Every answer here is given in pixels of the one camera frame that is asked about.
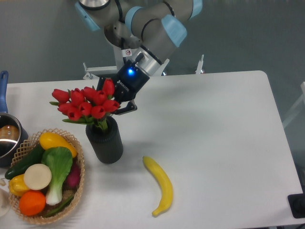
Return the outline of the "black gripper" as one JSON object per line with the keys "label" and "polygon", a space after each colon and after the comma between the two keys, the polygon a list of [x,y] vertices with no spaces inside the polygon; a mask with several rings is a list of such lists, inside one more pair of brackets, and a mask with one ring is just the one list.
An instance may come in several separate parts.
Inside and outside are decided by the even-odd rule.
{"label": "black gripper", "polygon": [[115,86],[114,100],[128,103],[124,108],[117,109],[112,114],[124,115],[138,109],[133,99],[149,79],[148,75],[135,66],[132,61],[128,60],[114,77],[100,77],[96,90],[110,89],[113,81]]}

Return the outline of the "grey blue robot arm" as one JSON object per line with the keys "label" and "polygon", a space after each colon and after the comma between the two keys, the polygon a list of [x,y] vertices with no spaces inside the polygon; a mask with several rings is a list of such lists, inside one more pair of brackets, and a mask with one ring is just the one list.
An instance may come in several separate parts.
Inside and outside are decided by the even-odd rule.
{"label": "grey blue robot arm", "polygon": [[183,22],[198,15],[201,0],[164,0],[152,7],[133,0],[78,0],[75,8],[88,28],[95,31],[121,22],[129,36],[140,40],[131,58],[113,77],[114,100],[127,102],[115,115],[135,111],[136,94],[179,48],[187,36]]}

